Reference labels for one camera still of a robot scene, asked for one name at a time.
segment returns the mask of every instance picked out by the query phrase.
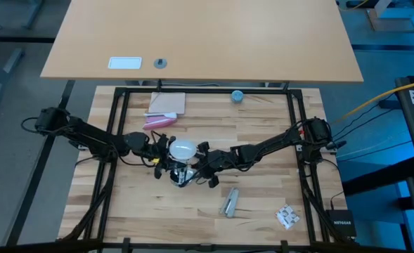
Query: table leg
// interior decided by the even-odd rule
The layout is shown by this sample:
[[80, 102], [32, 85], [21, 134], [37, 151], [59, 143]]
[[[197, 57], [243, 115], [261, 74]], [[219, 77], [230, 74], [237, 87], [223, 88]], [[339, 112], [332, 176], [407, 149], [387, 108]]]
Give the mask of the table leg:
[[30, 29], [32, 27], [33, 22], [37, 18], [39, 9], [43, 6], [42, 0], [29, 0], [30, 4], [32, 5], [32, 9], [30, 10], [29, 17], [27, 22], [22, 25], [25, 29]]
[[406, 224], [399, 224], [401, 227], [402, 237], [403, 237], [403, 243], [405, 243], [405, 249], [408, 252], [413, 251], [413, 246], [411, 245], [410, 235], [408, 234], [408, 228]]
[[342, 184], [342, 188], [344, 194], [349, 196], [374, 190], [382, 186], [388, 186], [406, 180], [409, 177], [414, 177], [414, 157], [390, 165], [384, 169], [345, 181]]
[[[71, 96], [72, 89], [74, 88], [75, 81], [68, 81], [63, 94], [61, 95], [58, 108], [61, 110], [66, 109], [67, 103], [69, 102], [69, 97]], [[16, 213], [13, 216], [13, 220], [9, 228], [7, 229], [5, 237], [5, 245], [12, 247], [17, 245], [19, 237], [24, 228], [25, 220], [29, 214], [30, 207], [32, 206], [33, 199], [38, 190], [39, 182], [46, 168], [47, 159], [51, 154], [53, 142], [55, 141], [55, 136], [48, 135], [43, 142], [43, 146], [39, 151], [39, 156], [30, 172], [29, 180], [27, 181], [27, 186], [25, 192], [22, 194], [22, 200], [19, 207], [16, 209]]]
[[411, 197], [400, 197], [397, 199], [397, 205], [402, 211], [405, 210], [412, 210], [413, 207], [413, 201], [411, 200]]
[[24, 51], [21, 48], [17, 48], [11, 54], [4, 68], [0, 68], [0, 102], [4, 96], [5, 87], [12, 75], [14, 68], [18, 65], [19, 60], [24, 56]]

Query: paper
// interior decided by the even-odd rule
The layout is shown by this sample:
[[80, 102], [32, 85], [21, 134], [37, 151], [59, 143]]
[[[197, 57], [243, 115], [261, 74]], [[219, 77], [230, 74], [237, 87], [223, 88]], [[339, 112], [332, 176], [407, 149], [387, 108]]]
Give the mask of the paper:
[[175, 112], [185, 114], [185, 93], [152, 92], [149, 102], [149, 113]]
[[278, 221], [286, 228], [291, 228], [296, 224], [300, 217], [294, 212], [294, 210], [289, 205], [284, 205], [278, 212], [276, 212]]
[[111, 70], [139, 70], [141, 57], [111, 57], [108, 68]]

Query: gray floor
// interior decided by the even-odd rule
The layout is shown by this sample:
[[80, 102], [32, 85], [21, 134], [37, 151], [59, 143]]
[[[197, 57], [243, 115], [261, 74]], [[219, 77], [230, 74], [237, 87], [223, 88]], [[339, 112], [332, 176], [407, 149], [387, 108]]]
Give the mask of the gray floor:
[[[27, 13], [27, 1], [0, 1], [0, 24], [4, 30], [0, 35], [27, 35], [53, 37], [66, 12], [68, 0], [46, 1], [36, 25], [32, 31], [22, 30], [20, 23]], [[405, 44], [414, 45], [414, 34], [377, 33], [370, 28], [364, 11], [342, 13], [349, 38], [354, 44]], [[0, 245], [11, 222], [18, 201], [23, 194], [30, 170], [39, 152], [43, 138], [24, 132], [19, 123], [26, 117], [36, 116], [41, 108], [57, 105], [63, 91], [64, 81], [51, 81], [39, 78], [41, 70], [51, 49], [50, 44], [9, 44], [0, 43], [0, 65], [8, 58], [15, 47], [25, 49], [26, 56], [15, 70], [12, 80], [0, 107]], [[365, 79], [364, 84], [293, 84], [292, 86], [320, 87], [327, 117], [330, 121], [339, 118], [363, 101], [392, 89], [394, 79], [414, 75], [414, 54], [356, 51], [356, 58]], [[97, 85], [123, 85], [123, 82], [77, 82], [68, 110], [86, 119]], [[375, 110], [371, 115], [380, 113]], [[339, 131], [347, 122], [334, 125]], [[391, 117], [376, 120], [373, 124], [355, 134], [349, 135], [348, 144], [338, 155], [366, 148], [389, 138], [389, 141], [377, 148], [408, 140], [406, 124], [400, 112], [392, 112]], [[411, 156], [411, 147], [392, 150], [355, 160], [369, 164], [392, 164]], [[20, 238], [20, 243], [48, 242], [56, 238], [60, 220], [69, 191], [77, 151], [59, 138], [54, 145], [39, 190], [30, 211], [29, 218]], [[343, 162], [339, 164], [344, 173], [353, 166]], [[389, 245], [373, 235], [373, 223], [362, 221], [361, 231], [368, 230], [362, 243], [367, 245]]]

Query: light wood desk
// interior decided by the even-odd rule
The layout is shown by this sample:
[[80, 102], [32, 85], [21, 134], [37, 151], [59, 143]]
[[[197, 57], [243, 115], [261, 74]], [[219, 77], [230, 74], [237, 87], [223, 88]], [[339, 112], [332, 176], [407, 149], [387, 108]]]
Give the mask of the light wood desk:
[[[97, 88], [89, 124], [106, 128], [114, 90], [113, 86]], [[325, 118], [319, 90], [302, 91], [306, 116]], [[124, 133], [143, 131], [143, 113], [149, 100], [150, 93], [131, 95]], [[266, 140], [289, 126], [284, 95], [246, 95], [242, 104], [235, 105], [229, 94], [187, 93], [185, 115], [158, 132], [195, 143], [209, 141], [212, 150], [227, 150], [233, 145]], [[89, 152], [81, 152], [79, 160], [90, 156]], [[324, 158], [336, 162], [331, 155]], [[141, 162], [133, 155], [125, 160]], [[97, 168], [98, 162], [89, 160], [75, 169], [60, 237], [67, 235], [89, 208]], [[322, 162], [318, 165], [318, 178], [325, 208], [330, 208], [330, 198], [342, 191], [339, 172]], [[168, 174], [157, 180], [152, 168], [119, 162], [104, 241], [122, 242], [124, 237], [130, 237], [135, 243], [279, 245], [281, 240], [287, 240], [289, 245], [309, 245], [294, 147], [264, 157], [248, 172], [223, 171], [219, 180], [213, 189], [195, 183], [180, 189], [170, 183]], [[238, 187], [240, 195], [235, 218], [227, 219], [219, 215], [219, 208], [231, 187]], [[292, 206], [301, 217], [288, 231], [275, 218], [275, 212], [284, 204]], [[344, 195], [337, 196], [334, 205], [346, 209]], [[316, 238], [321, 240], [318, 217], [313, 208], [312, 212]]]
[[[111, 70], [111, 57], [141, 69]], [[363, 81], [334, 0], [72, 1], [41, 76]]]

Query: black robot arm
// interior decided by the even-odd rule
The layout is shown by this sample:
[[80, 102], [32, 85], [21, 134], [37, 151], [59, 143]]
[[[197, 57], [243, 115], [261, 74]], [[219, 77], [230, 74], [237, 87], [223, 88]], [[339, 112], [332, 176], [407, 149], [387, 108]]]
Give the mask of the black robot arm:
[[71, 144], [78, 147], [87, 147], [91, 154], [105, 162], [113, 158], [124, 157], [132, 151], [134, 155], [142, 158], [161, 159], [167, 157], [169, 139], [162, 134], [156, 143], [149, 144], [149, 136], [141, 132], [127, 135], [114, 135], [87, 124], [78, 117], [70, 116], [66, 110], [47, 108], [35, 122], [38, 134], [64, 136], [70, 139]]
[[[308, 129], [310, 140], [304, 140], [302, 134]], [[323, 119], [313, 118], [304, 122], [298, 122], [290, 127], [285, 133], [274, 136], [256, 145], [239, 145], [231, 147], [230, 151], [213, 150], [208, 151], [207, 142], [201, 143], [198, 150], [200, 161], [195, 169], [199, 171], [198, 177], [209, 179], [209, 187], [213, 188], [219, 183], [215, 173], [225, 169], [238, 169], [247, 171], [262, 157], [274, 153], [289, 146], [297, 146], [302, 150], [301, 159], [304, 163], [318, 162], [321, 160], [320, 149], [327, 147], [332, 142], [332, 136], [328, 123]]]

